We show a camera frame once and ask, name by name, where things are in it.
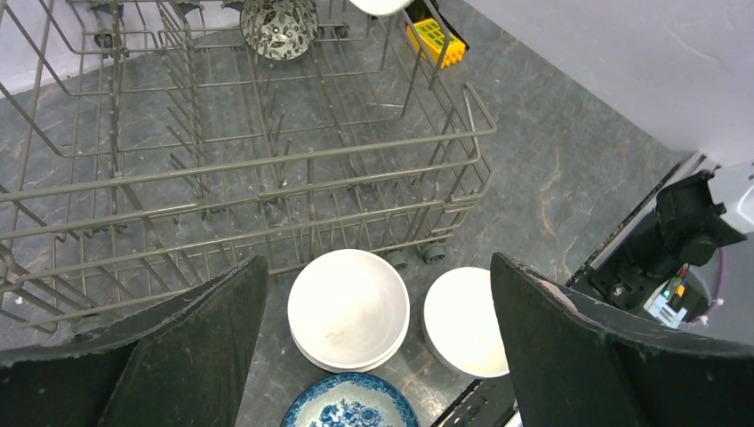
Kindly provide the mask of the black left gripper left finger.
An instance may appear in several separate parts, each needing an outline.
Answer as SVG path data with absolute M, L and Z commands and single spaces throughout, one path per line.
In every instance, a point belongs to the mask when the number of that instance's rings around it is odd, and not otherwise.
M 65 342 L 3 351 L 2 425 L 233 425 L 268 281 L 257 255 Z

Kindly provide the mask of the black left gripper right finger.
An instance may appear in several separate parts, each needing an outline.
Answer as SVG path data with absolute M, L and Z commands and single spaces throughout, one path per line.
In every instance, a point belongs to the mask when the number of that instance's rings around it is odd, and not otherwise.
M 506 254 L 490 274 L 525 425 L 752 425 L 751 345 L 640 318 Z

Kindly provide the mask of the grey wire dish rack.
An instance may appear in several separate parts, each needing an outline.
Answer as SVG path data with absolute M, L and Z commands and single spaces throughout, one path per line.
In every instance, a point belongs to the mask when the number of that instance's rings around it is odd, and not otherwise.
M 250 255 L 404 267 L 492 175 L 496 124 L 447 86 L 406 12 L 316 1 L 274 60 L 240 1 L 1 4 L 1 343 L 46 342 L 188 291 Z

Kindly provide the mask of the floral brown patterned bowl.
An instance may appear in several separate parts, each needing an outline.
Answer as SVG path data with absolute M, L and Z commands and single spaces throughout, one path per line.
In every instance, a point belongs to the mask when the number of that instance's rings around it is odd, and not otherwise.
M 314 1 L 244 1 L 240 30 L 246 44 L 269 60 L 293 60 L 314 44 L 319 30 Z

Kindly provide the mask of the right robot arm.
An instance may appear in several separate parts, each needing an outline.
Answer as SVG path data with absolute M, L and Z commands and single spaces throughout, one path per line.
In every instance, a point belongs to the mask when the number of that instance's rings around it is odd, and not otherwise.
M 702 171 L 662 189 L 643 225 L 569 286 L 492 256 L 493 306 L 524 425 L 752 425 L 751 345 L 638 315 L 682 265 L 745 239 L 718 178 Z

